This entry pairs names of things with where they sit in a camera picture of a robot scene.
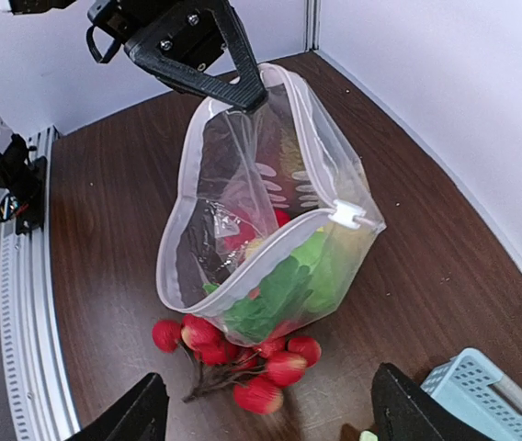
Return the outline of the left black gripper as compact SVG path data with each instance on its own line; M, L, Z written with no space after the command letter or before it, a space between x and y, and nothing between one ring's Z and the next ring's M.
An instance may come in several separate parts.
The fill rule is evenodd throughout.
M228 1L96 1L86 44L98 63L124 48L170 88L254 111L267 91L244 25Z

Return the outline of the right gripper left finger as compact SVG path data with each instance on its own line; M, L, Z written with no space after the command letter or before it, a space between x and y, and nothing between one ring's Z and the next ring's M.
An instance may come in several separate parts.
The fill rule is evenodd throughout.
M148 373L93 423L67 441L164 441L168 404L162 377Z

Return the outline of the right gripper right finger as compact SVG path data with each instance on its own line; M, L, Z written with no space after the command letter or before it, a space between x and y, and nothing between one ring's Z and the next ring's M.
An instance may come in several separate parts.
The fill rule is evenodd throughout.
M484 440L486 436L446 411L392 363L378 367L371 403L379 440Z

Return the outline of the orange toy carrot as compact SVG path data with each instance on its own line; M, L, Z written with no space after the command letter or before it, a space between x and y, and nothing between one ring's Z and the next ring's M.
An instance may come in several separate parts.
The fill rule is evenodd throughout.
M325 241L325 232L315 232L258 287L224 312L224 334L245 345L256 345L329 312L335 306L335 295L324 260Z

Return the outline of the clear polka dot zip bag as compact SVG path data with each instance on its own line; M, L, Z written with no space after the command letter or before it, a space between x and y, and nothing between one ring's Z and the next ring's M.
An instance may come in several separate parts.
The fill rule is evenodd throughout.
M376 240L386 227L359 157L308 83L272 63L259 71L267 101L258 110L208 98L194 112L158 251L161 302L223 333L222 314L315 232L367 229ZM257 238L227 251L235 209ZM291 221L279 227L274 209Z

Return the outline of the red toy bell pepper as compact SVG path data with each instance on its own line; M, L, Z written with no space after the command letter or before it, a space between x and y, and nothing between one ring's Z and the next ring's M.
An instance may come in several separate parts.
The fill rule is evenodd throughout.
M274 209L274 213L279 227L282 227L291 221L290 215L282 209ZM246 212L241 209L235 209L233 212L233 218L238 227L238 232L223 238L224 246L227 251L239 250L242 246L248 245L257 238L257 233L255 232L255 229L251 224L251 219Z

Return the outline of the green toy apple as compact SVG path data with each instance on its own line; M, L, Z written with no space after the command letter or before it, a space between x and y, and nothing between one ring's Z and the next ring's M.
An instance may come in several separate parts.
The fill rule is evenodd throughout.
M308 285L312 291L304 303L308 313L323 316L338 308L374 240L374 233L367 229L348 231L335 227L328 231Z

